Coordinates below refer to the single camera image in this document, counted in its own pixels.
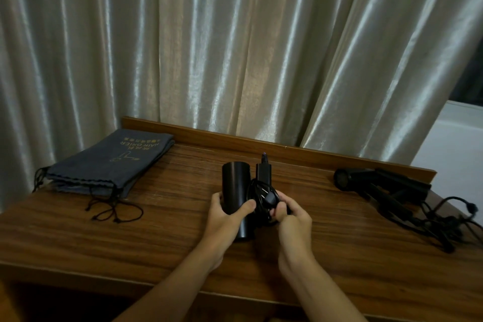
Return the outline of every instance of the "drawstring bag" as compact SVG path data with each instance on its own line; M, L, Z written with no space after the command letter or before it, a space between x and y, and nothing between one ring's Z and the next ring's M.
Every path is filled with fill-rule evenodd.
M93 216L93 220L105 221L113 216L117 223L135 221L142 217L142 208L123 198L139 177L171 148L172 138L170 134L118 129L92 147L53 166L40 168L35 174L33 191L47 178L52 180L56 191L91 195L86 211L97 203L110 206ZM118 204L136 207L141 214L135 219L121 220L116 211Z

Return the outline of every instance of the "white wall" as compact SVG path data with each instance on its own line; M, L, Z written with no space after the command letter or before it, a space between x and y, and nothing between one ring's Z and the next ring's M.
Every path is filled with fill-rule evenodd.
M483 107L448 101L412 166L437 171L432 190L475 203L483 224ZM461 202L452 204L466 213Z

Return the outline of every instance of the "forearm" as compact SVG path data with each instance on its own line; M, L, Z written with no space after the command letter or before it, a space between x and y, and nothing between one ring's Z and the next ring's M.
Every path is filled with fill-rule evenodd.
M207 246L198 245L164 281L114 321L180 321L213 266L212 252Z
M367 322L313 256L286 276L311 322Z

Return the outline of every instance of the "black cylinder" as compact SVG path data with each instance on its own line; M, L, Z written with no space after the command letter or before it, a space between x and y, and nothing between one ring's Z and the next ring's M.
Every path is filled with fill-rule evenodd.
M223 209L226 214L233 214L246 201L246 191L250 184L250 165L245 162L229 162L222 167ZM245 217L240 224L235 241L254 238L251 218Z

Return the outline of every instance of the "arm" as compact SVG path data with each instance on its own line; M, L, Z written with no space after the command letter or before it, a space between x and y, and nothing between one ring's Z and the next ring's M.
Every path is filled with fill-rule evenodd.
M278 191L279 268L312 322L367 322L317 263L311 250L312 219L294 199ZM293 215L287 215L287 206Z
M181 264L145 296L119 315L114 322L180 321L193 303L210 271L220 266L242 219L253 212L249 200L232 215L220 205L220 193L212 196L202 240Z

